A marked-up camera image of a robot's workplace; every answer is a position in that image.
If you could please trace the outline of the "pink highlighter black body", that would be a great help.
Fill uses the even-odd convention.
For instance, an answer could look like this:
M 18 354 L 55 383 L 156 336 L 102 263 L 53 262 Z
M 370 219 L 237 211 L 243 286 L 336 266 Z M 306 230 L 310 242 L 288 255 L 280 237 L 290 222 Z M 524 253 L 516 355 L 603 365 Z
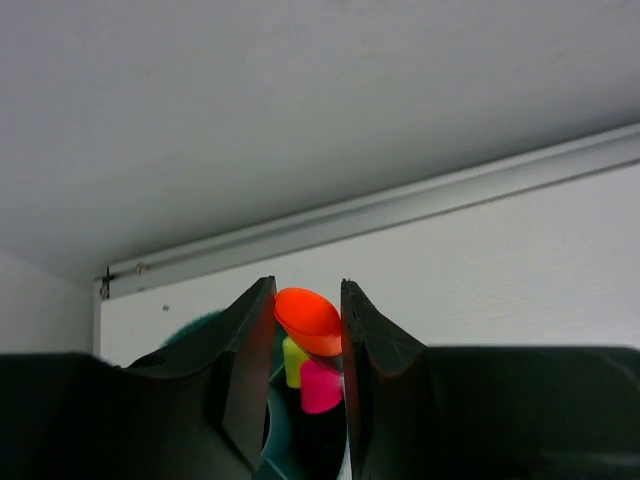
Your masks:
M 307 360 L 300 368 L 301 408 L 307 414 L 323 414 L 343 399 L 342 376 L 334 370 Z

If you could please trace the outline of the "yellow highlighter black body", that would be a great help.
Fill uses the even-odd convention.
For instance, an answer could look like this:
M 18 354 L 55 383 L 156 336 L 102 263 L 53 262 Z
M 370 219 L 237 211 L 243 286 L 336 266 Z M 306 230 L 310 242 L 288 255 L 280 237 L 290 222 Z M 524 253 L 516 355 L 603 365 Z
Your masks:
M 289 336 L 282 341 L 282 351 L 286 384 L 289 388 L 299 389 L 301 386 L 300 369 L 309 356 Z

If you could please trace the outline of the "orange highlighter black body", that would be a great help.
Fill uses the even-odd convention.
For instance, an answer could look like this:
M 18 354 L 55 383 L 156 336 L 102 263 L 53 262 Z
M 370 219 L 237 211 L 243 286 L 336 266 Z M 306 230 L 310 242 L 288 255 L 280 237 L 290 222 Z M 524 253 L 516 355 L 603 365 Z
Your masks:
M 274 314 L 292 340 L 314 361 L 343 370 L 342 318 L 322 295 L 299 287 L 275 295 Z

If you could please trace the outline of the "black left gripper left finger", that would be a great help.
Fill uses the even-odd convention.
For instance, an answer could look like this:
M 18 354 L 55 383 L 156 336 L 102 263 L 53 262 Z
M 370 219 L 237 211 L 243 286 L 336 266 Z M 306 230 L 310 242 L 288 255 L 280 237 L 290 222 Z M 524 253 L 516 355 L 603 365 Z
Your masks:
M 275 281 L 128 367 L 80 353 L 1 359 L 5 479 L 248 479 L 259 468 Z

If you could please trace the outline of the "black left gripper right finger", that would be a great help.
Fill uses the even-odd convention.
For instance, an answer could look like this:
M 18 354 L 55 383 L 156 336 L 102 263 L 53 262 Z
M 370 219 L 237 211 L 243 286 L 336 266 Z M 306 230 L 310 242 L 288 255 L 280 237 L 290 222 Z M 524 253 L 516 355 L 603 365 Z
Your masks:
M 341 284 L 357 479 L 635 479 L 639 353 L 427 346 Z

